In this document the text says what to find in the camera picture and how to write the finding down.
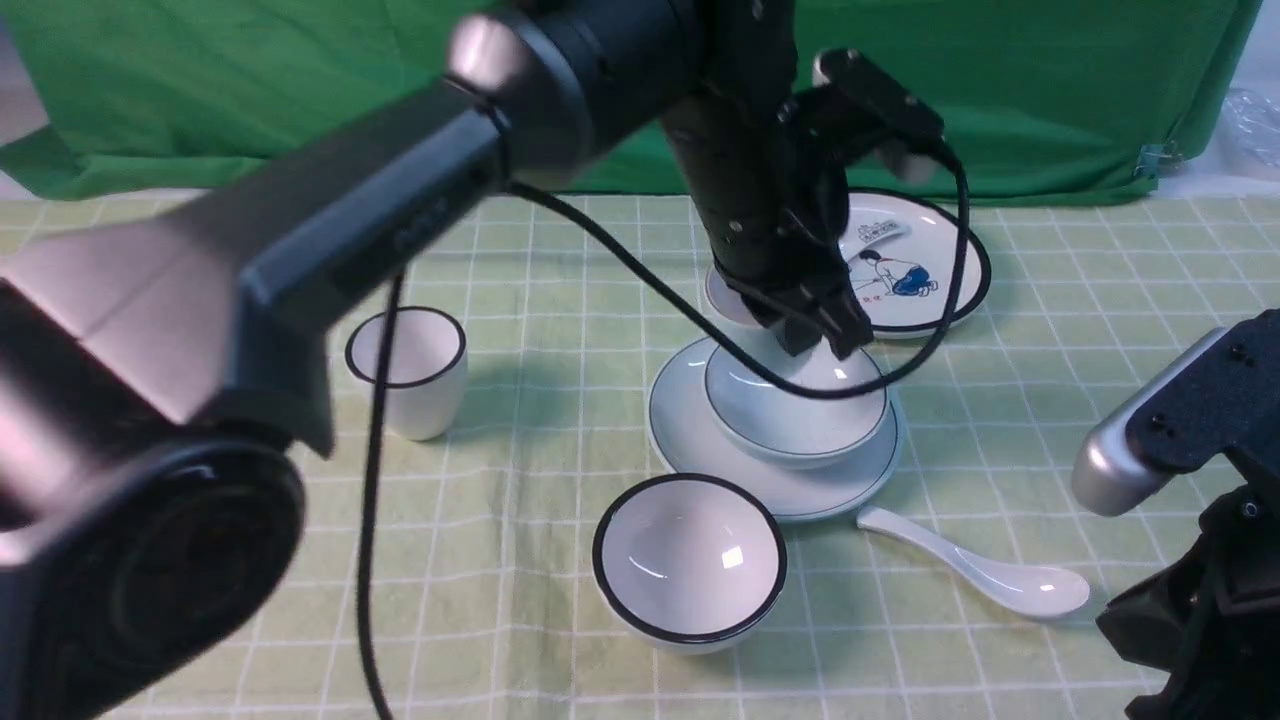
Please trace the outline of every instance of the bowl rim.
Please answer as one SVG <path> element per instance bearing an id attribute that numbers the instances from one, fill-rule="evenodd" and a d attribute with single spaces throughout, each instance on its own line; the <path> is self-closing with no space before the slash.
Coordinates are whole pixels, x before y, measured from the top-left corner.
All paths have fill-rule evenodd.
<path id="1" fill-rule="evenodd" d="M 777 447 L 771 447 L 768 445 L 763 445 L 763 443 L 756 442 L 756 441 L 754 441 L 754 439 L 744 436 L 742 433 L 737 432 L 737 429 L 733 425 L 731 425 L 728 420 L 724 419 L 724 414 L 719 411 L 719 407 L 716 407 L 716 400 L 712 398 L 712 388 L 710 388 L 710 380 L 709 380 L 709 378 L 710 378 L 710 372 L 712 372 L 712 363 L 716 360 L 716 354 L 721 352 L 721 351 L 724 352 L 724 356 L 733 359 L 733 356 L 730 355 L 728 351 L 726 351 L 722 345 L 717 343 L 716 347 L 712 348 L 712 354 L 707 357 L 707 366 L 703 368 L 703 395 L 707 396 L 707 406 L 712 409 L 712 418 L 714 418 L 716 423 L 721 427 L 721 429 L 727 430 L 732 438 L 736 438 L 736 439 L 739 439 L 741 442 L 745 442 L 746 445 L 750 445 L 751 447 L 758 447 L 758 448 L 763 450 L 764 452 L 768 452 L 768 454 L 771 454 L 773 456 L 778 456 L 778 457 L 783 457 L 783 459 L 785 457 L 791 457 L 791 459 L 795 459 L 795 460 L 823 460 L 823 459 L 827 459 L 827 457 L 840 457 L 841 455 L 844 455 L 846 452 L 852 452 L 852 451 L 858 450 L 859 447 L 861 447 L 863 445 L 865 445 L 867 441 L 869 441 L 870 438 L 876 437 L 876 433 L 881 429 L 881 427 L 884 425 L 884 419 L 888 418 L 888 404 L 890 404 L 888 387 L 883 387 L 879 391 L 877 391 L 877 393 L 881 396 L 881 400 L 883 402 L 881 402 L 881 416 L 876 420 L 876 424 L 872 425 L 872 432 L 867 433 L 861 438 L 859 438 L 859 439 L 856 439 L 856 441 L 854 441 L 854 442 L 851 442 L 851 443 L 849 443 L 846 446 L 838 447 L 836 450 L 826 450 L 826 451 L 822 451 L 822 452 L 792 452 L 790 450 L 780 450 Z M 867 352 L 867 348 L 859 347 L 855 352 L 861 352 L 863 355 L 865 355 L 867 359 L 870 360 L 872 366 L 876 368 L 876 372 L 879 374 L 879 377 L 884 375 L 884 370 L 879 366 L 879 363 L 877 363 L 876 359 L 872 357 L 872 354 Z"/>
<path id="2" fill-rule="evenodd" d="M 765 525 L 773 534 L 773 543 L 778 552 L 777 578 L 774 578 L 773 587 L 769 588 L 769 592 L 764 597 L 764 601 L 760 603 L 760 606 L 756 607 L 750 615 L 748 615 L 739 623 L 735 623 L 733 625 L 724 628 L 722 630 L 714 630 L 710 633 L 677 633 L 673 630 L 659 628 L 645 620 L 641 620 L 639 616 L 636 616 L 635 612 L 631 611 L 631 609 L 626 606 L 625 602 L 622 602 L 622 600 L 617 596 L 617 593 L 613 592 L 613 587 L 609 584 L 609 579 L 604 573 L 604 537 L 608 534 L 609 527 L 613 523 L 613 518 L 617 516 L 618 511 L 622 510 L 622 507 L 626 506 L 626 503 L 634 500 L 637 495 L 648 489 L 653 489 L 654 487 L 667 483 L 686 482 L 686 480 L 707 483 L 719 487 L 721 489 L 727 489 L 737 495 L 742 500 L 745 500 L 748 503 L 750 503 L 751 507 L 754 507 L 756 512 L 759 512 L 760 516 L 764 518 Z M 618 496 L 618 498 L 614 500 L 612 505 L 609 505 L 609 509 L 604 511 L 604 516 L 600 518 L 600 523 L 595 528 L 595 537 L 593 538 L 591 542 L 591 571 L 595 575 L 595 584 L 600 589 L 600 593 L 604 596 L 605 602 L 609 603 L 609 607 L 620 618 L 622 618 L 625 623 L 627 623 L 636 630 L 654 639 L 672 644 L 704 646 L 733 638 L 735 635 L 739 635 L 749 630 L 751 626 L 763 620 L 765 615 L 769 614 L 769 611 L 777 603 L 778 597 L 782 594 L 783 587 L 786 585 L 787 546 L 786 541 L 782 537 L 782 527 L 778 525 L 777 519 L 773 518 L 773 514 L 769 512 L 768 507 L 765 507 L 764 503 L 756 500 L 755 496 L 753 496 L 751 493 L 746 492 L 745 489 L 740 488 L 739 486 L 726 479 L 717 478 L 713 475 L 704 475 L 700 473 L 671 473 L 667 475 L 658 475 L 655 478 L 649 478 L 648 480 L 644 480 L 643 483 L 639 483 L 628 488 L 627 492 Z"/>

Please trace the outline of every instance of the plastic bag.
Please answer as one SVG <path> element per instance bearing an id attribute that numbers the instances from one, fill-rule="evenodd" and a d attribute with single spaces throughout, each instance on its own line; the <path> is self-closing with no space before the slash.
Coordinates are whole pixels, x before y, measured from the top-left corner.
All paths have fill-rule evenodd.
<path id="1" fill-rule="evenodd" d="M 1280 172 L 1280 108 L 1252 90 L 1231 88 L 1222 114 L 1236 150 Z"/>

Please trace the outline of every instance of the green checkered tablecloth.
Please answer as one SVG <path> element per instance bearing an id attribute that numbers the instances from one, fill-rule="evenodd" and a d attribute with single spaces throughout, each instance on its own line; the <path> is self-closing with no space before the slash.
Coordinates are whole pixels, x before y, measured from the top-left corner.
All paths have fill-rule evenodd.
<path id="1" fill-rule="evenodd" d="M 687 199 L 577 199 L 685 296 L 710 264 Z M 164 202 L 0 204 L 0 255 Z M 1280 305 L 1280 200 L 982 210 L 984 309 L 900 388 L 908 442 L 877 503 L 992 557 L 1094 584 L 1071 621 L 1019 620 L 937 562 L 833 520 L 787 529 L 792 573 L 735 652 L 657 653 L 599 600 L 590 538 L 663 473 L 645 387 L 698 332 L 577 228 L 486 204 L 413 265 L 408 300 L 460 318 L 471 384 L 447 441 L 387 448 L 375 630 L 399 717 L 433 720 L 1094 720 L 1164 683 L 1093 628 L 1102 603 L 1179 557 L 1224 464 L 1101 519 L 1068 478 L 1097 420 L 1219 324 Z M 333 333 L 337 347 L 380 299 Z M 913 345 L 876 346 L 901 363 Z M 287 582 L 242 632 L 119 717 L 372 717 L 352 578 L 366 400 L 334 366 L 340 443 L 296 452 L 310 518 Z"/>

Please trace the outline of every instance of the white spoon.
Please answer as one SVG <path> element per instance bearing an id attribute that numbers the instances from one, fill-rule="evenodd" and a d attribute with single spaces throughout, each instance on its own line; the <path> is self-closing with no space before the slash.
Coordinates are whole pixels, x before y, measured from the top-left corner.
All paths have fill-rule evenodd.
<path id="1" fill-rule="evenodd" d="M 1011 612 L 1034 620 L 1070 615 L 1089 601 L 1089 582 L 1062 568 L 1012 565 L 974 555 L 888 510 L 863 506 L 854 523 L 928 551 Z"/>

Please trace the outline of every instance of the green backdrop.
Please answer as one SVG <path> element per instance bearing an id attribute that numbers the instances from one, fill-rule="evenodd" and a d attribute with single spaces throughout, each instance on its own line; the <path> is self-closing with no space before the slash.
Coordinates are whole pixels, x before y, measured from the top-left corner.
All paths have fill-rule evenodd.
<path id="1" fill-rule="evenodd" d="M 868 53 L 943 113 L 979 201 L 1097 204 L 1152 190 L 1144 145 L 1204 149 L 1261 0 L 799 3 L 801 81 L 819 49 Z M 0 169 L 50 199 L 225 183 L 426 82 L 479 6 L 0 0 L 51 118 Z M 850 181 L 892 187 L 869 167 Z M 650 127 L 575 190 L 684 184 Z"/>

